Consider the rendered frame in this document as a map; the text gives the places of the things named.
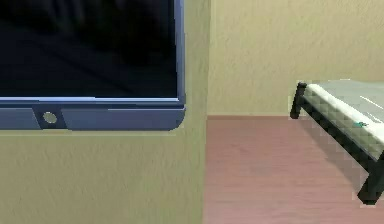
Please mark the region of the black framed bed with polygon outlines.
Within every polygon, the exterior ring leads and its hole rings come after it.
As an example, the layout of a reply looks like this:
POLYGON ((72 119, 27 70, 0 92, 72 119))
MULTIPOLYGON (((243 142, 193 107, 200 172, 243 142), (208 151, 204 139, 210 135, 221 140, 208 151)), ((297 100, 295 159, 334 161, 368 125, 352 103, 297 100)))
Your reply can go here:
POLYGON ((384 194, 384 82, 300 82, 290 117, 304 111, 367 172, 357 197, 374 205, 384 194))

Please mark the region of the blue framed television set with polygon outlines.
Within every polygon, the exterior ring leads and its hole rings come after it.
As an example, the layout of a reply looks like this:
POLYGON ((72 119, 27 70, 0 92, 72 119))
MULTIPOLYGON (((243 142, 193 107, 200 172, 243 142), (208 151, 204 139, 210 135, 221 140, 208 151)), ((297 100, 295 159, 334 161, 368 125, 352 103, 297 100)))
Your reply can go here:
POLYGON ((185 0, 0 0, 0 130, 169 131, 185 0))

